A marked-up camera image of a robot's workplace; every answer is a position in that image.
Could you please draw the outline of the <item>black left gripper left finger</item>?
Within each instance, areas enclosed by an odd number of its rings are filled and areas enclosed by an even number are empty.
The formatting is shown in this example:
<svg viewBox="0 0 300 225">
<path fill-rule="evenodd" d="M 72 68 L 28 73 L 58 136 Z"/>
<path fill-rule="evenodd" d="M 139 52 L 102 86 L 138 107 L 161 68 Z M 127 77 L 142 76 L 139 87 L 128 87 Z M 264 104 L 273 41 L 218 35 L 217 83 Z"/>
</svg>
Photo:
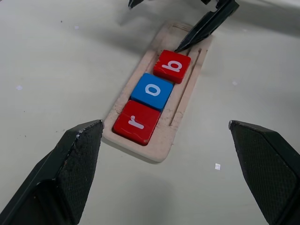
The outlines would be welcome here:
<svg viewBox="0 0 300 225">
<path fill-rule="evenodd" d="M 2 225 L 79 224 L 94 179 L 102 120 L 67 130 L 0 214 Z"/>
</svg>

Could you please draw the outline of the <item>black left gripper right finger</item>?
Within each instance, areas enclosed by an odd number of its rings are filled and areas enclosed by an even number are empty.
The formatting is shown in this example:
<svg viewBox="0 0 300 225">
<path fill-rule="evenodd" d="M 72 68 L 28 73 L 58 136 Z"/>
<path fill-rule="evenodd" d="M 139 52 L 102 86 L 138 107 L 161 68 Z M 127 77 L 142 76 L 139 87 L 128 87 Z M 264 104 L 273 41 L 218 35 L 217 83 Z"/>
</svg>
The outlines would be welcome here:
<svg viewBox="0 0 300 225">
<path fill-rule="evenodd" d="M 276 131 L 231 120 L 244 179 L 270 225 L 300 223 L 300 155 Z"/>
</svg>

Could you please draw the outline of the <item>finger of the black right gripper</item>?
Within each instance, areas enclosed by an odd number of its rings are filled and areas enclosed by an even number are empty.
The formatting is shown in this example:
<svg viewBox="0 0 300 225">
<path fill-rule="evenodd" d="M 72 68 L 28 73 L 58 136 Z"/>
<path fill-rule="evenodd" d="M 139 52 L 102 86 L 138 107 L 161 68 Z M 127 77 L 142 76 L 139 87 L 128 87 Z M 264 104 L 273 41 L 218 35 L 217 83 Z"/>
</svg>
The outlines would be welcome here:
<svg viewBox="0 0 300 225">
<path fill-rule="evenodd" d="M 143 2 L 143 0 L 129 0 L 128 7 L 130 9 L 133 9 L 134 7 L 136 7 L 137 5 L 139 5 L 142 2 Z"/>
<path fill-rule="evenodd" d="M 204 15 L 184 37 L 175 52 L 182 52 L 208 38 L 239 6 L 234 0 L 218 0 L 216 10 Z"/>
</svg>

